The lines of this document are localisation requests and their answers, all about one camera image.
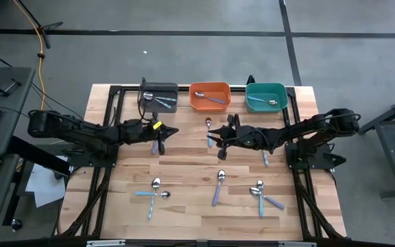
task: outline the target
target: wooden tabletop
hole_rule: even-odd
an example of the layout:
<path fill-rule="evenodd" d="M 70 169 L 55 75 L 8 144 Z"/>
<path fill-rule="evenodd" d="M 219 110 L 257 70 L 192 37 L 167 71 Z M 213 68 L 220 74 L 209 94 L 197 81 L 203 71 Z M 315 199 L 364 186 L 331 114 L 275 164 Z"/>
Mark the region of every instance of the wooden tabletop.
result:
<path fill-rule="evenodd" d="M 85 120 L 102 124 L 109 84 L 94 84 Z M 301 119 L 318 114 L 313 88 L 295 87 Z M 211 240 L 302 240 L 294 180 L 287 169 L 284 149 L 268 154 L 264 166 L 261 151 L 228 148 L 225 161 L 217 158 L 216 147 L 208 148 L 205 119 L 211 128 L 226 123 L 228 114 L 239 113 L 242 125 L 282 128 L 283 114 L 252 114 L 245 108 L 245 94 L 232 93 L 231 104 L 224 113 L 195 113 L 189 105 L 188 92 L 180 92 L 178 111 L 159 114 L 166 125 L 180 131 L 165 142 L 165 155 L 151 154 L 152 143 L 122 145 L 117 166 L 112 171 L 106 201 L 101 238 L 121 239 L 211 239 Z M 292 109 L 289 106 L 291 123 Z M 121 121 L 139 119 L 136 92 L 127 92 Z M 217 184 L 217 172 L 224 169 L 219 202 L 211 206 Z M 93 168 L 79 169 L 69 181 L 60 215 L 62 230 L 86 205 Z M 149 196 L 135 196 L 135 191 L 151 191 L 155 177 L 161 179 L 158 192 L 170 191 L 170 198 L 156 197 L 152 220 Z M 280 210 L 263 202 L 264 217 L 259 218 L 259 201 L 249 193 L 257 180 L 265 183 L 264 194 L 286 206 Z M 312 171 L 317 204 L 336 231 L 345 235 L 335 184 L 325 171 Z M 313 234 L 311 213 L 306 206 L 309 230 Z M 97 207 L 93 210 L 91 229 Z"/>

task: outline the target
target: concrete floor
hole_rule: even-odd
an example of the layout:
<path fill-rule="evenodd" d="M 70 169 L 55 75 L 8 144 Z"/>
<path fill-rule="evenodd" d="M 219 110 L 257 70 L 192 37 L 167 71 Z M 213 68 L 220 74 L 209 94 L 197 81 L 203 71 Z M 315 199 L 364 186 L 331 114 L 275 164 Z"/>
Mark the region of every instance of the concrete floor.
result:
<path fill-rule="evenodd" d="M 66 29 L 283 31 L 278 0 L 25 0 L 25 4 L 43 24 L 64 21 Z M 286 0 L 286 4 L 293 32 L 395 32 L 395 0 Z M 0 1 L 0 27 L 29 26 L 5 0 Z M 142 76 L 181 84 L 204 80 L 244 84 L 253 74 L 259 82 L 294 85 L 284 38 L 51 36 L 50 41 L 43 68 L 47 94 L 79 114 L 84 114 L 91 84 L 139 83 Z M 314 87 L 320 112 L 350 108 L 362 115 L 364 124 L 395 102 L 395 39 L 295 38 L 294 47 L 302 85 Z M 37 53 L 37 37 L 0 34 L 0 56 L 14 66 L 37 67 Z M 24 112 L 39 106 L 40 99 L 32 92 Z M 28 137 L 26 125 L 21 118 L 16 134 L 33 143 L 49 142 Z M 334 153 L 348 159 L 335 174 L 348 236 L 395 244 L 395 199 L 379 197 L 380 191 L 395 189 L 395 181 L 379 139 L 369 132 L 333 142 Z M 16 212 L 30 218 L 36 231 L 0 233 L 0 240 L 48 236 L 57 208 Z"/>

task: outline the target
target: plastic container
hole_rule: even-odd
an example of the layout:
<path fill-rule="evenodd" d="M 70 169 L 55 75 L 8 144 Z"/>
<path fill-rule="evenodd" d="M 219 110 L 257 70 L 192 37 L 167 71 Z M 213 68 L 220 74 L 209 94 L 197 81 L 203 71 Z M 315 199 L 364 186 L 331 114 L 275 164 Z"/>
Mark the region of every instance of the plastic container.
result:
<path fill-rule="evenodd" d="M 213 102 L 206 98 L 198 98 L 195 92 L 201 92 L 205 97 L 224 100 L 225 104 Z M 223 112 L 231 103 L 230 85 L 226 82 L 195 82 L 190 85 L 189 93 L 190 105 L 194 111 L 199 113 Z"/>
<path fill-rule="evenodd" d="M 267 101 L 275 100 L 277 104 L 251 100 L 248 96 Z M 279 83 L 250 83 L 246 86 L 245 101 L 249 113 L 277 113 L 287 106 L 286 88 Z"/>
<path fill-rule="evenodd" d="M 144 82 L 142 86 L 140 98 L 144 92 L 153 93 L 157 97 L 166 97 L 176 99 L 176 102 L 160 99 L 160 101 L 168 104 L 171 108 L 167 108 L 156 100 L 145 101 L 145 111 L 147 113 L 175 113 L 178 106 L 178 85 L 170 82 Z"/>

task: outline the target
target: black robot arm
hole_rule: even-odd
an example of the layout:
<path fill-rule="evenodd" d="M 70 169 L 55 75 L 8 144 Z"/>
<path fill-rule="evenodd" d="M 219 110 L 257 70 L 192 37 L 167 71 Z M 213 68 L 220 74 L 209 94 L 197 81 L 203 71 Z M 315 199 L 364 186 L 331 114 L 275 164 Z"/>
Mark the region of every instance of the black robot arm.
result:
<path fill-rule="evenodd" d="M 117 126 L 100 126 L 52 110 L 32 110 L 29 117 L 28 133 L 32 137 L 59 138 L 100 156 L 107 155 L 112 146 L 147 141 L 157 141 L 159 153 L 164 154 L 163 142 L 179 131 L 157 120 L 156 113 L 147 123 L 131 119 Z"/>
<path fill-rule="evenodd" d="M 241 126 L 239 116 L 228 116 L 228 126 L 222 126 L 210 133 L 218 134 L 219 138 L 208 136 L 214 140 L 217 147 L 221 148 L 217 155 L 220 159 L 226 158 L 226 149 L 230 146 L 247 148 L 252 150 L 267 150 L 271 154 L 275 148 L 284 142 L 306 134 L 316 132 L 309 139 L 299 141 L 298 149 L 302 153 L 315 153 L 316 150 L 335 137 L 349 137 L 357 133 L 359 129 L 360 115 L 345 108 L 333 109 L 325 114 L 315 115 L 300 123 L 281 129 L 255 128 L 253 126 Z"/>

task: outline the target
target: yellow cable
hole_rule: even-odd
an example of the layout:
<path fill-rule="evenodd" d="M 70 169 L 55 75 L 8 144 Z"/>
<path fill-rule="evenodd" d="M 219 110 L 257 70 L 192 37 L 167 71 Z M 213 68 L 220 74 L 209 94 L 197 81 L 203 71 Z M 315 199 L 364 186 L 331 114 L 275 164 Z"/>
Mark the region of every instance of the yellow cable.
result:
<path fill-rule="evenodd" d="M 34 28 L 34 31 L 36 31 L 36 34 L 38 35 L 39 38 L 39 43 L 40 43 L 40 56 L 43 56 L 44 51 L 43 51 L 43 44 L 42 44 L 42 38 L 40 37 L 39 31 L 36 28 L 36 26 L 34 25 L 33 21 L 28 17 L 28 14 L 25 13 L 24 9 L 19 5 L 19 3 L 16 0 L 13 0 L 14 4 L 16 4 L 16 6 L 18 6 L 19 10 L 24 14 L 25 17 L 27 17 L 28 21 L 30 22 L 30 24 L 32 25 L 32 27 Z M 44 87 L 44 82 L 42 81 L 42 63 L 43 63 L 43 58 L 39 57 L 39 81 L 40 81 L 40 85 L 42 87 L 42 104 L 40 105 L 40 109 L 43 110 L 44 109 L 44 104 L 45 104 L 45 87 Z"/>

